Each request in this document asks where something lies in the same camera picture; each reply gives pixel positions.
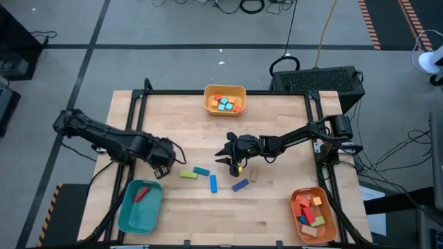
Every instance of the wooden table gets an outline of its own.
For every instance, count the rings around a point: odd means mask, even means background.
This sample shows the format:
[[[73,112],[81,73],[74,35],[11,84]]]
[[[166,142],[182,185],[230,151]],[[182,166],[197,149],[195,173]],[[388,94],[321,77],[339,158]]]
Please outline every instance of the wooden table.
[[[108,125],[125,128],[130,97],[131,91],[114,92]],[[341,113],[336,92],[320,92],[320,97],[325,115]],[[305,126],[304,98],[248,95],[246,110],[239,117],[210,116],[202,107],[202,99],[202,95],[148,96],[143,131],[175,141],[186,153],[188,163],[174,164],[171,174],[160,180],[163,202],[155,230],[148,235],[126,234],[125,243],[177,245],[190,239],[193,245],[270,246],[282,240],[286,246],[303,245],[296,233],[289,200],[294,190],[318,185],[311,143],[287,149],[272,165],[260,157],[250,159],[239,178],[229,174],[227,165],[216,163],[214,154],[227,142],[228,131],[237,135],[280,136]],[[176,151],[181,160],[181,154],[178,149]],[[341,156],[341,160],[353,163],[350,156]],[[95,173],[108,162],[107,155],[99,156]],[[197,180],[179,177],[181,170],[192,170],[194,166],[217,175],[218,193],[211,193],[206,176],[199,176]],[[252,166],[259,168],[257,182],[233,192],[231,186],[248,178]],[[117,166],[109,168],[93,183],[78,239],[87,237],[107,212],[116,169]],[[139,160],[134,178],[155,180],[153,172],[149,165]],[[371,241],[355,169],[343,163],[335,167],[335,172],[343,211]],[[112,237],[116,236],[115,222]]]

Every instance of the teal tray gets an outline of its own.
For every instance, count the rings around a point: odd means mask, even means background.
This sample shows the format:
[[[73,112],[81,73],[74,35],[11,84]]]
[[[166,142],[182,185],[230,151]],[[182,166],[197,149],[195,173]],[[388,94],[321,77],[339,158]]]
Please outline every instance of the teal tray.
[[[148,187],[149,191],[139,202],[134,202],[143,187]],[[150,233],[155,228],[162,197],[163,192],[158,183],[145,180],[130,182],[118,217],[118,228],[134,234]]]

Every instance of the orange tray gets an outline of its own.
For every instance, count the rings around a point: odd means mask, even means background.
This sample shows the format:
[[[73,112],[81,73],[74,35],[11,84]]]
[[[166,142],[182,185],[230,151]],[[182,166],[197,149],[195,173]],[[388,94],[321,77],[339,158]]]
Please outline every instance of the orange tray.
[[[242,108],[239,112],[219,111],[218,108],[212,107],[211,102],[215,99],[215,95],[220,94],[223,98],[234,98],[235,105]],[[225,86],[225,85],[208,85],[205,88],[205,96],[203,105],[209,114],[223,116],[239,116],[246,107],[246,90],[243,86]]]
[[[317,196],[321,199],[321,205],[311,206],[311,209],[316,217],[323,216],[323,218],[325,218],[325,223],[323,225],[317,225],[315,227],[317,229],[317,237],[301,232],[303,224],[298,220],[293,209],[293,203],[299,194],[306,198],[309,197],[310,200]],[[304,242],[308,244],[324,243],[332,241],[337,237],[337,229],[335,226],[334,217],[332,216],[331,208],[329,207],[329,202],[327,201],[326,192],[321,187],[309,187],[294,191],[291,197],[291,208],[296,222],[297,233]]]

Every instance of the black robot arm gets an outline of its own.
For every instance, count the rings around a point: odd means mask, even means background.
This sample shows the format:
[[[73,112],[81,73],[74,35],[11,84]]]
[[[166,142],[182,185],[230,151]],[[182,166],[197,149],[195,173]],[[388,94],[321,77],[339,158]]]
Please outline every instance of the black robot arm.
[[[325,126],[326,122],[330,122],[330,127]],[[322,154],[329,163],[338,163],[338,149],[343,142],[347,142],[352,138],[352,129],[349,118],[344,115],[326,116],[317,122],[310,122],[304,127],[295,131],[286,133],[283,136],[259,136],[256,138],[252,135],[241,135],[237,137],[234,133],[227,134],[227,142],[224,148],[216,153],[216,156],[228,155],[230,158],[218,159],[216,162],[226,163],[229,165],[229,172],[232,176],[238,177],[239,163],[255,156],[262,156],[268,161],[284,153],[287,148],[298,145],[301,142],[311,139],[321,139],[325,143],[322,148]]]
[[[137,158],[144,160],[156,169],[157,178],[169,174],[175,161],[171,140],[142,131],[123,131],[110,127],[88,118],[79,109],[61,111],[53,128],[62,136],[79,136],[106,149],[111,159],[118,163],[128,165]]]

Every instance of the yellow-green block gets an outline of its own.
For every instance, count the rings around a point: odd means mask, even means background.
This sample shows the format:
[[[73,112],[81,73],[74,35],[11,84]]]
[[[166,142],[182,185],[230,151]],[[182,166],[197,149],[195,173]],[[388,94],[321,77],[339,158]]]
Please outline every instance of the yellow-green block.
[[[323,218],[323,216],[318,216],[316,217],[316,220],[309,224],[311,227],[317,226],[317,225],[322,225],[325,223],[325,218]]]
[[[180,172],[180,177],[184,177],[184,178],[192,178],[192,179],[197,179],[198,174],[194,173],[194,172],[190,172],[190,171],[182,171]]]

